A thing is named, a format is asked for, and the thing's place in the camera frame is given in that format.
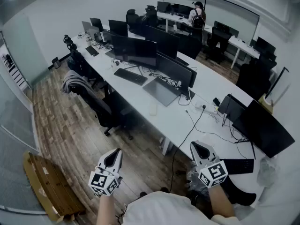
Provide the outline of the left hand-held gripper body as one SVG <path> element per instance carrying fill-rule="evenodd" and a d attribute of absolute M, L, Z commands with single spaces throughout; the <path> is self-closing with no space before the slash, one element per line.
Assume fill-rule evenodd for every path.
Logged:
<path fill-rule="evenodd" d="M 110 196 L 120 186 L 122 177 L 119 174 L 122 165 L 119 167 L 95 166 L 95 171 L 90 174 L 88 185 L 96 196 Z"/>

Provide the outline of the person's right forearm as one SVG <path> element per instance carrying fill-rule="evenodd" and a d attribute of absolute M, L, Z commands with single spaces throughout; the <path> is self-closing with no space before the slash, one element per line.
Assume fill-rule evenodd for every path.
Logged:
<path fill-rule="evenodd" d="M 209 188 L 208 192 L 213 212 L 213 217 L 211 219 L 235 217 L 233 205 L 230 203 L 220 185 Z"/>

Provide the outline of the person's left forearm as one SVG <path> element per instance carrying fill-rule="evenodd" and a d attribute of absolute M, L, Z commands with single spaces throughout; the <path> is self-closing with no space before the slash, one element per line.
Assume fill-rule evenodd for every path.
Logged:
<path fill-rule="evenodd" d="M 123 225 L 127 207 L 117 215 L 114 206 L 114 195 L 103 195 L 99 200 L 96 225 Z"/>

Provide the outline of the white power strip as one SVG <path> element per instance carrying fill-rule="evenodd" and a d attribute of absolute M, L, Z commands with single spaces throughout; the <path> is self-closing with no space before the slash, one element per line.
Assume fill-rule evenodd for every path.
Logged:
<path fill-rule="evenodd" d="M 201 104 L 201 103 L 196 103 L 195 109 L 207 114 L 217 114 L 218 113 L 218 107 L 214 105 L 206 105 L 206 104 Z"/>

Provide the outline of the black office chair with jacket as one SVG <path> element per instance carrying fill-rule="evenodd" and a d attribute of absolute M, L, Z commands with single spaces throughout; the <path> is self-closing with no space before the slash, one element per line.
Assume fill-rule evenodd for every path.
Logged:
<path fill-rule="evenodd" d="M 109 131 L 120 127 L 127 134 L 129 140 L 133 140 L 129 126 L 133 114 L 133 107 L 116 91 L 106 94 L 103 99 L 96 96 L 94 90 L 79 82 L 69 85 L 72 92 L 81 98 L 96 113 L 99 124 L 106 128 L 105 136 L 110 136 Z"/>

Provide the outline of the brown cardboard box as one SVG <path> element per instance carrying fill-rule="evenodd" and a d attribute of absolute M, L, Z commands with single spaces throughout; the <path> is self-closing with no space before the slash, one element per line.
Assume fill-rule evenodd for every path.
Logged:
<path fill-rule="evenodd" d="M 55 223 L 73 221 L 86 208 L 68 184 L 60 168 L 39 155 L 26 151 L 23 168 L 38 201 Z"/>

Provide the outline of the wide black monitor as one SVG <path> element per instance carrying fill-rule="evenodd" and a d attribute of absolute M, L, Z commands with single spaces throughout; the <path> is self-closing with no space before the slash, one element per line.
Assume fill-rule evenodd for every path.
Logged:
<path fill-rule="evenodd" d="M 279 154 L 295 142 L 280 122 L 255 100 L 233 123 L 233 127 L 269 158 Z"/>

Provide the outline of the grey jacket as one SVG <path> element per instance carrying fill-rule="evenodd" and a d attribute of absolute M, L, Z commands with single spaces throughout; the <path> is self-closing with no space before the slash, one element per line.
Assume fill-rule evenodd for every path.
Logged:
<path fill-rule="evenodd" d="M 90 84 L 82 76 L 77 74 L 73 70 L 69 70 L 61 86 L 61 91 L 64 93 L 76 93 L 77 95 L 87 95 L 91 97 L 96 97 L 96 94 Z"/>

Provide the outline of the black full-size keyboard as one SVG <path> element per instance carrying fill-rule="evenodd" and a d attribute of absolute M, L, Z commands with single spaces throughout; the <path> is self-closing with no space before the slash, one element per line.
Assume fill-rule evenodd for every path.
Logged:
<path fill-rule="evenodd" d="M 147 81 L 146 77 L 122 68 L 119 68 L 114 75 L 140 86 Z"/>

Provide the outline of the glass standing board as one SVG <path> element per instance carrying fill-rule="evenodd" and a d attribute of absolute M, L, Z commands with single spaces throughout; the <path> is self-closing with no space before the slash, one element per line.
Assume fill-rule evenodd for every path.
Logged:
<path fill-rule="evenodd" d="M 290 84 L 290 71 L 286 67 L 283 67 L 271 89 L 266 94 L 265 100 L 272 106 L 275 106 L 286 93 Z"/>

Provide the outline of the large black monitor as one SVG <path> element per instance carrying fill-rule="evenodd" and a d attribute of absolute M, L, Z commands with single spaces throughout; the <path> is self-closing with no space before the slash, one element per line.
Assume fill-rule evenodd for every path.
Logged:
<path fill-rule="evenodd" d="M 173 59 L 177 58 L 179 38 L 168 32 L 146 25 L 144 27 L 146 40 L 157 43 L 157 50 Z"/>

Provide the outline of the white drawer cabinet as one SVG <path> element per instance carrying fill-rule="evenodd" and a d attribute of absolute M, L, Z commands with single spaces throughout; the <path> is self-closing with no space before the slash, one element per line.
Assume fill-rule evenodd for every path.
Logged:
<path fill-rule="evenodd" d="M 1 60 L 4 63 L 4 66 L 8 73 L 10 74 L 11 78 L 14 80 L 16 85 L 19 87 L 20 90 L 24 91 L 28 86 L 28 83 L 24 79 L 23 75 L 21 74 L 20 70 L 17 68 L 16 64 L 13 62 L 10 54 L 3 54 L 1 56 Z"/>

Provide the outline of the grey-backed monitor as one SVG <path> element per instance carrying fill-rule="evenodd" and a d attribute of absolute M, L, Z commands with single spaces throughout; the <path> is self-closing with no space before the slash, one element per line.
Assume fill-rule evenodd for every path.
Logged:
<path fill-rule="evenodd" d="M 85 33 L 90 37 L 91 40 L 100 42 L 101 35 L 99 28 L 92 26 L 89 22 L 82 21 L 82 25 Z"/>

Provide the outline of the black backpack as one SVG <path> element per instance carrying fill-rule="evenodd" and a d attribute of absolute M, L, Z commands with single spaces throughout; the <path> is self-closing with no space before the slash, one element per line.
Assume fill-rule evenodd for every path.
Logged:
<path fill-rule="evenodd" d="M 196 29 L 203 29 L 205 27 L 205 18 L 205 15 L 196 15 L 192 20 L 191 26 Z"/>

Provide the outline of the white window blind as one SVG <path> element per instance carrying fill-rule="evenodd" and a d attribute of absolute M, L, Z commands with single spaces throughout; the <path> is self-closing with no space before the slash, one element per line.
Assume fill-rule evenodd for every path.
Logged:
<path fill-rule="evenodd" d="M 206 0 L 205 13 L 208 25 L 223 23 L 237 30 L 242 39 L 253 37 L 259 21 L 259 15 L 225 0 Z"/>

